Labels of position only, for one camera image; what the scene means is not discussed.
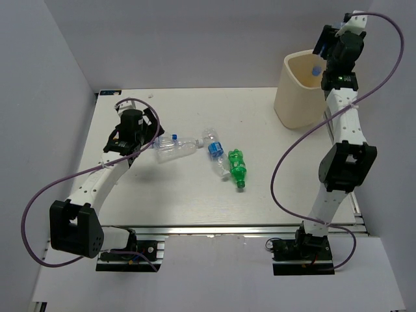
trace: water bottle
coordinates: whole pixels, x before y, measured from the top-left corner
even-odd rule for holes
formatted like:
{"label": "water bottle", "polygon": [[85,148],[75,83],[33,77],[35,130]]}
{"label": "water bottle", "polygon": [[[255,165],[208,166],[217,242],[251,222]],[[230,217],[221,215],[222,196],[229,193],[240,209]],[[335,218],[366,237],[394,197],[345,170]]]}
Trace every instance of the water bottle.
{"label": "water bottle", "polygon": [[218,133],[213,128],[205,129],[202,133],[203,144],[207,147],[213,163],[213,169],[222,178],[229,178],[229,161],[222,149]]}
{"label": "water bottle", "polygon": [[177,135],[161,135],[153,143],[158,163],[165,163],[180,157],[192,155],[203,147],[203,140],[195,138],[178,138]]}

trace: green plastic bottle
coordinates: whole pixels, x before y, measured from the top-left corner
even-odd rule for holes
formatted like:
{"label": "green plastic bottle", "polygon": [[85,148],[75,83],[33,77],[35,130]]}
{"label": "green plastic bottle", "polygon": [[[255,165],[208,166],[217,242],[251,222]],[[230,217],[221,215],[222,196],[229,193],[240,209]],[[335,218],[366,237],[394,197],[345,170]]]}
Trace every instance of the green plastic bottle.
{"label": "green plastic bottle", "polygon": [[243,189],[246,186],[244,177],[246,176],[246,164],[242,159],[242,151],[234,149],[228,153],[229,166],[231,167],[231,175],[237,182],[237,187]]}

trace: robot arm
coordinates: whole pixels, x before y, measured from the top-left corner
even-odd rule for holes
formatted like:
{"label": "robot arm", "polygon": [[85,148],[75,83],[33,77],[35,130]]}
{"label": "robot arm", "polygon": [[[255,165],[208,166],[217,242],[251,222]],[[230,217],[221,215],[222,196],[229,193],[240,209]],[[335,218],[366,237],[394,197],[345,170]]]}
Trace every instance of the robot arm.
{"label": "robot arm", "polygon": [[[345,15],[340,29],[326,25],[314,49],[327,61],[321,87],[331,114],[357,99],[358,83],[352,72],[364,47],[367,16]],[[369,146],[361,131],[358,110],[352,107],[333,122],[334,145],[319,166],[321,182],[309,217],[331,223],[341,202],[360,186],[369,172],[377,149]],[[328,228],[305,220],[296,234],[296,245],[308,253],[328,245]]]}
{"label": "robot arm", "polygon": [[[129,249],[135,245],[134,231],[121,227],[101,227],[98,213],[117,180],[131,167],[135,157],[110,165],[150,142],[157,130],[153,113],[137,110],[133,101],[116,107],[120,124],[111,133],[99,164],[86,181],[65,201],[55,201],[49,210],[51,245],[56,250],[94,258],[100,250]],[[164,133],[160,127],[159,135]]]}

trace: white table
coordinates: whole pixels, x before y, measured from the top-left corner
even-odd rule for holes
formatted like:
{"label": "white table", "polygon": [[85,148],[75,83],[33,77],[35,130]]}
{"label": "white table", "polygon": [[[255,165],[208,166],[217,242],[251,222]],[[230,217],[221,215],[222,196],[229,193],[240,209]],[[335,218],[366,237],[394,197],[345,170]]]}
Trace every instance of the white table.
{"label": "white table", "polygon": [[[147,101],[164,129],[179,137],[198,138],[206,127],[214,127],[227,152],[242,150],[248,170],[246,188],[240,193],[232,182],[215,175],[204,149],[165,164],[157,164],[154,151],[146,151],[108,196],[99,214],[101,224],[298,224],[299,219],[272,201],[270,177],[283,152],[305,130],[282,126],[273,109],[275,94],[275,88],[206,88],[122,90],[119,96],[99,96],[80,170],[97,165],[120,121],[114,104],[127,97]],[[319,163],[331,146],[323,127],[283,163],[275,190],[286,207],[309,213],[319,189]],[[84,179],[79,177],[74,188]],[[334,222],[354,223],[350,199],[342,203]]]}

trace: plastic bottle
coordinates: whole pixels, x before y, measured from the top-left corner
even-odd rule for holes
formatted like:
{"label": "plastic bottle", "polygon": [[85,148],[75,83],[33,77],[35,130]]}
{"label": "plastic bottle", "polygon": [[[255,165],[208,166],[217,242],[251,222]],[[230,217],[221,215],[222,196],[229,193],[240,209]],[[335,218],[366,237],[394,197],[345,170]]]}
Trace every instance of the plastic bottle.
{"label": "plastic bottle", "polygon": [[203,147],[203,140],[195,138],[178,138],[177,135],[162,135],[153,143],[158,163],[165,163],[180,157],[192,155]]}
{"label": "plastic bottle", "polygon": [[213,128],[205,129],[202,133],[203,144],[207,147],[211,156],[213,170],[222,178],[229,178],[229,162],[227,155],[224,156],[218,133]]}
{"label": "plastic bottle", "polygon": [[234,149],[228,153],[229,165],[231,167],[231,175],[233,176],[235,182],[237,182],[237,187],[243,189],[246,186],[244,182],[244,177],[246,176],[246,164],[242,159],[242,151]]}
{"label": "plastic bottle", "polygon": [[320,65],[320,55],[315,55],[315,62],[312,67],[312,75],[318,77],[322,72],[322,66]]}

